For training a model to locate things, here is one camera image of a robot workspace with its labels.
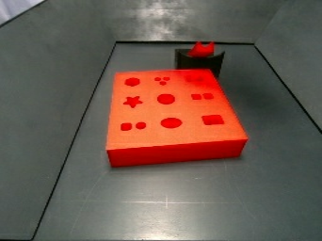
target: red block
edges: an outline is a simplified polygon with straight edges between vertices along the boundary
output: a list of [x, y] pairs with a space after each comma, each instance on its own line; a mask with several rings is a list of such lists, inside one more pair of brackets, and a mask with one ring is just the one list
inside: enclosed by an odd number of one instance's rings
[[117, 73], [106, 145], [113, 167], [237, 157], [246, 142], [210, 70]]

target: square hole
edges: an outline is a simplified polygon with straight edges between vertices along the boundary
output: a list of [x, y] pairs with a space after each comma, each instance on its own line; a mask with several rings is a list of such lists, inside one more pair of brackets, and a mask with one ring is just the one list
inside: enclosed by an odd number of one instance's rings
[[192, 94], [193, 100], [201, 100], [202, 99], [202, 94]]
[[208, 100], [214, 99], [214, 95], [212, 93], [205, 93], [204, 96]]
[[225, 120], [221, 115], [202, 116], [205, 125], [225, 124]]

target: star-shaped hole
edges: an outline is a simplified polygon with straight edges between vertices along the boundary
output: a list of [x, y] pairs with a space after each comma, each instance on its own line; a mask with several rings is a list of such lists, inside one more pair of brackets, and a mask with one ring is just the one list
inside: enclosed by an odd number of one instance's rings
[[126, 102], [123, 104], [129, 104], [132, 108], [136, 108], [137, 104], [142, 104], [142, 101], [140, 100], [140, 96], [126, 97]]

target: red shape piece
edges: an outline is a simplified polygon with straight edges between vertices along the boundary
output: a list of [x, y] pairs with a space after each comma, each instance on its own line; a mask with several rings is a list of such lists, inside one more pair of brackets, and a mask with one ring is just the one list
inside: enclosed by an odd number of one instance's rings
[[[158, 97], [169, 93], [156, 76], [172, 77], [173, 104], [160, 103]], [[204, 81], [189, 82], [186, 76]], [[125, 86], [130, 77], [141, 79], [140, 88]], [[192, 98], [205, 93], [216, 98]], [[119, 100], [126, 96], [148, 101], [140, 108], [125, 108]], [[130, 132], [119, 130], [126, 122], [137, 125]], [[113, 167], [237, 157], [246, 143], [248, 134], [210, 70], [117, 73], [106, 145]]]
[[137, 104], [142, 104], [142, 101], [140, 100], [140, 96], [126, 97], [126, 102], [123, 104], [129, 104], [132, 108], [136, 108]]
[[216, 52], [214, 41], [209, 43], [208, 46], [204, 46], [202, 42], [198, 41], [193, 49], [188, 52], [188, 55], [193, 57], [208, 57], [214, 55], [214, 52]]
[[125, 84], [130, 87], [134, 87], [134, 86], [140, 85], [140, 79], [138, 78], [129, 78], [129, 79], [126, 79]]

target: shape-shaped hole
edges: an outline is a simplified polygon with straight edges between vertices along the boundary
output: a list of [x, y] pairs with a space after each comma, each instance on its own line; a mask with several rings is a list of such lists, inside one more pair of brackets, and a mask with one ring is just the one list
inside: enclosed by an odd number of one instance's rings
[[201, 100], [202, 99], [202, 94], [192, 94], [193, 100]]
[[140, 100], [140, 96], [126, 97], [126, 102], [123, 104], [129, 104], [132, 108], [136, 108], [138, 104], [144, 104], [144, 101]]
[[204, 96], [208, 100], [214, 99], [214, 95], [212, 93], [205, 93]]
[[146, 123], [145, 123], [145, 122], [138, 122], [137, 128], [138, 128], [140, 130], [145, 129], [145, 128], [146, 128]]
[[178, 128], [182, 124], [184, 122], [178, 118], [166, 118], [161, 121], [161, 125], [169, 129]]
[[126, 79], [126, 85], [130, 87], [134, 87], [140, 85], [140, 79], [138, 78], [129, 78]]
[[133, 129], [133, 124], [132, 123], [123, 123], [121, 125], [121, 130], [122, 131], [130, 131]]
[[225, 124], [225, 120], [221, 115], [202, 116], [205, 125]]
[[177, 101], [177, 98], [173, 94], [161, 94], [158, 96], [158, 101], [162, 104], [173, 104]]

